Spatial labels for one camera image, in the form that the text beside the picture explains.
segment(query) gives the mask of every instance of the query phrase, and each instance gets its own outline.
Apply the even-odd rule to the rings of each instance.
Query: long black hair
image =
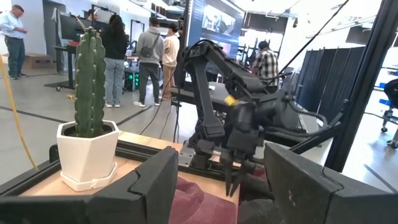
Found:
[[[122,17],[119,15],[112,15],[109,19],[109,24],[113,35],[124,35]]]

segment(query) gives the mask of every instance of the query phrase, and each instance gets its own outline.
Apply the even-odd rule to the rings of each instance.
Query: white shirt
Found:
[[[177,55],[180,50],[180,40],[176,35],[166,37],[164,40],[163,64],[166,66],[177,66]]]
[[[11,12],[4,12],[0,14],[0,29],[4,35],[17,39],[25,38],[25,34],[23,32],[14,30],[15,27],[24,27],[21,19],[15,17],[15,15]]]

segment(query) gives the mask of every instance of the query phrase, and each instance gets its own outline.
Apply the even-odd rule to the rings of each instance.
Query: white sneaker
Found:
[[[134,102],[134,105],[139,106],[139,107],[145,107],[141,102]]]

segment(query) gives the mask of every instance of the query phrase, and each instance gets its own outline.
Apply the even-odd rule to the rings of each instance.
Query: green cactus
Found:
[[[76,49],[75,121],[79,138],[95,138],[103,134],[104,58],[102,40],[90,27]]]

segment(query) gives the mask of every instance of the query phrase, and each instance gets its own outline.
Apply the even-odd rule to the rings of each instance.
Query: gray backpack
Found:
[[[142,57],[151,57],[154,54],[154,48],[159,40],[160,34],[157,34],[154,44],[152,47],[142,47],[141,49],[141,56]]]

